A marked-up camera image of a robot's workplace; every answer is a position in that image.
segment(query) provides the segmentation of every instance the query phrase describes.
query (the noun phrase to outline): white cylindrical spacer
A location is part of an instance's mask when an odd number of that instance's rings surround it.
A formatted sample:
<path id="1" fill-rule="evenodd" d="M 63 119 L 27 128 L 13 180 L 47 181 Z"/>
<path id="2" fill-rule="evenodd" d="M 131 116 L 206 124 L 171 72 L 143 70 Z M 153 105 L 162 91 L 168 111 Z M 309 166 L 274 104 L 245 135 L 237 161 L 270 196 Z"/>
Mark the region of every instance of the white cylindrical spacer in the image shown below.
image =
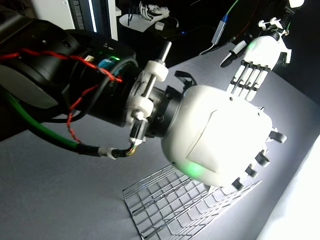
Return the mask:
<path id="1" fill-rule="evenodd" d="M 152 110 L 154 109 L 154 103 L 143 96 L 133 96 L 130 100 L 128 109 L 131 111 L 141 111 L 144 117 L 150 117 Z"/>
<path id="2" fill-rule="evenodd" d="M 148 61 L 144 70 L 155 75 L 156 80 L 159 82 L 164 82 L 169 73 L 169 69 L 157 61 Z"/>

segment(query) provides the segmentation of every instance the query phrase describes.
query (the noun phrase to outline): metal shaft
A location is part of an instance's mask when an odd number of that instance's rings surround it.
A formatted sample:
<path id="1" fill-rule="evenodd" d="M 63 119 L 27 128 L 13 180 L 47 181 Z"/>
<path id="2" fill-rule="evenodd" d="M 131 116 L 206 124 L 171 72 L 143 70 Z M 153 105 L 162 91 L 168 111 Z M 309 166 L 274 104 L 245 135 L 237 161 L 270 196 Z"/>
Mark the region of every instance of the metal shaft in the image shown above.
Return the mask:
<path id="1" fill-rule="evenodd" d="M 162 52 L 160 53 L 159 59 L 157 60 L 158 63 L 165 64 L 166 58 L 169 54 L 170 48 L 172 43 L 170 41 L 167 41 L 162 49 Z M 146 88 L 144 90 L 144 93 L 141 95 L 142 97 L 149 98 L 152 88 L 154 87 L 156 83 L 157 77 L 155 75 L 151 75 L 148 84 L 146 85 Z"/>

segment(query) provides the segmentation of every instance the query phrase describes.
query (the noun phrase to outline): small white cube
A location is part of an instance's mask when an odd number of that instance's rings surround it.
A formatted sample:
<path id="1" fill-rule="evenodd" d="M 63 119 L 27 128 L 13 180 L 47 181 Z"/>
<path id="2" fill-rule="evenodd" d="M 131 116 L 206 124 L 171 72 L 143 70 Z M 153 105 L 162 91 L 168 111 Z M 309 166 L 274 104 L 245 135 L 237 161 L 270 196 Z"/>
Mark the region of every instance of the small white cube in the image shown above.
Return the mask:
<path id="1" fill-rule="evenodd" d="M 164 27 L 165 27 L 165 24 L 160 21 L 157 21 L 154 26 L 155 29 L 160 30 L 160 31 L 162 31 L 164 29 Z"/>

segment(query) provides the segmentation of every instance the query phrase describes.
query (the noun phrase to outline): green light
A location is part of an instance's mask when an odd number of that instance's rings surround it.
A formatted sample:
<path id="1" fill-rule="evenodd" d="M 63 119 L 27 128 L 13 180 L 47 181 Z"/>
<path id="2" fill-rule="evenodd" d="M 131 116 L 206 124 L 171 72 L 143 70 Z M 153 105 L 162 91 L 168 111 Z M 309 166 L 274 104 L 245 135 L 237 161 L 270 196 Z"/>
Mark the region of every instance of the green light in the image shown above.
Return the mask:
<path id="1" fill-rule="evenodd" d="M 118 58 L 118 57 L 116 57 L 116 56 L 110 56 L 110 57 L 112 57 L 113 59 L 115 59 L 115 60 L 117 60 L 117 61 L 120 60 L 120 58 Z"/>
<path id="2" fill-rule="evenodd" d="M 251 42 L 248 46 L 248 49 L 253 49 L 256 46 L 255 42 Z"/>
<path id="3" fill-rule="evenodd" d="M 187 168 L 186 173 L 191 178 L 196 178 L 201 175 L 204 171 L 204 167 L 196 162 L 190 161 Z"/>

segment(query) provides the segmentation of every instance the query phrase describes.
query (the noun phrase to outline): wire basket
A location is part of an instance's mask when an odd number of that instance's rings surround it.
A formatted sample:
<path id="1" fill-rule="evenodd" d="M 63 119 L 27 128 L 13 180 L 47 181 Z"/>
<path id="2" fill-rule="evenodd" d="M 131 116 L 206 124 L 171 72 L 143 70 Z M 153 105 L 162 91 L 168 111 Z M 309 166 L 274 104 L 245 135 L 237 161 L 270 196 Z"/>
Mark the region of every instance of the wire basket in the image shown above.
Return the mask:
<path id="1" fill-rule="evenodd" d="M 123 190 L 123 198 L 141 239 L 190 240 L 260 183 L 209 189 L 169 165 Z"/>

